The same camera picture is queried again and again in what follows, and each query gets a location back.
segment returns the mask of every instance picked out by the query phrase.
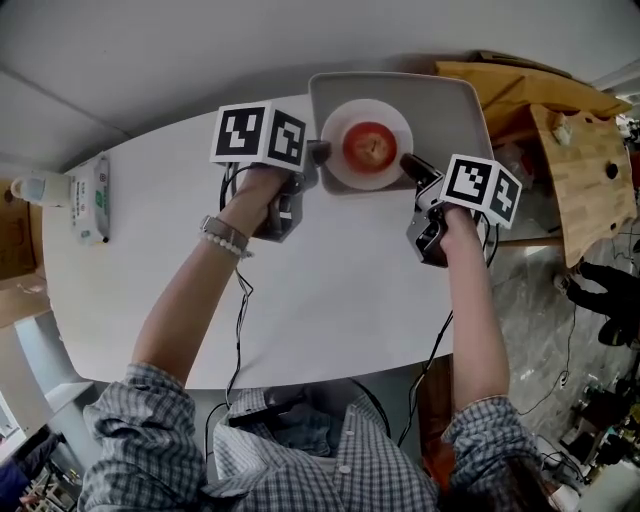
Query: floor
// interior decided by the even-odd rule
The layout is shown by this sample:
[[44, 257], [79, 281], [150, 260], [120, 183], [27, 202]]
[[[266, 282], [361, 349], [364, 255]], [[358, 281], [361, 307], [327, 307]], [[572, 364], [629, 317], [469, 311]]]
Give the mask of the floor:
[[[526, 211], [535, 209], [523, 208]], [[621, 233], [631, 233], [632, 228], [640, 233], [640, 226], [630, 223], [623, 226]], [[545, 231], [522, 215], [512, 231], [504, 234], [505, 238], [521, 238], [545, 236]], [[631, 247], [638, 239], [640, 235], [620, 234], [613, 241], [601, 240], [588, 251], [585, 260], [631, 272], [632, 264], [625, 257], [633, 256]], [[598, 332], [606, 318], [576, 309], [553, 287], [552, 274], [562, 269], [561, 248], [556, 247], [500, 249], [492, 265], [494, 301], [511, 365], [511, 400], [525, 413], [549, 395], [523, 415], [522, 421], [552, 443], [569, 428], [571, 406], [576, 405], [584, 388], [592, 383], [606, 387], [624, 376], [635, 355], [627, 347], [607, 347], [598, 342]], [[604, 291], [595, 283], [576, 280], [590, 291]], [[574, 311], [569, 379], [561, 389], [556, 381], [567, 364]]]

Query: white table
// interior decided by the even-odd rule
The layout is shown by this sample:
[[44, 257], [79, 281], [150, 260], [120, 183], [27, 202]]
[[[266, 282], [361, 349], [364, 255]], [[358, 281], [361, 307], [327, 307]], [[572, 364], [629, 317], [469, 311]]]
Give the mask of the white table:
[[[275, 100], [309, 122], [306, 95]], [[209, 163], [216, 113], [111, 149], [111, 240], [83, 247], [67, 209], [44, 215], [49, 295], [77, 372], [121, 379], [142, 323], [217, 212], [223, 168]], [[386, 370], [429, 357], [450, 310], [447, 271], [419, 263], [405, 231], [412, 190], [305, 193], [282, 244], [252, 240], [241, 263], [255, 292], [236, 387], [297, 384]], [[241, 291], [230, 281], [188, 381], [224, 388], [236, 366]], [[438, 354], [452, 350], [451, 329]]]

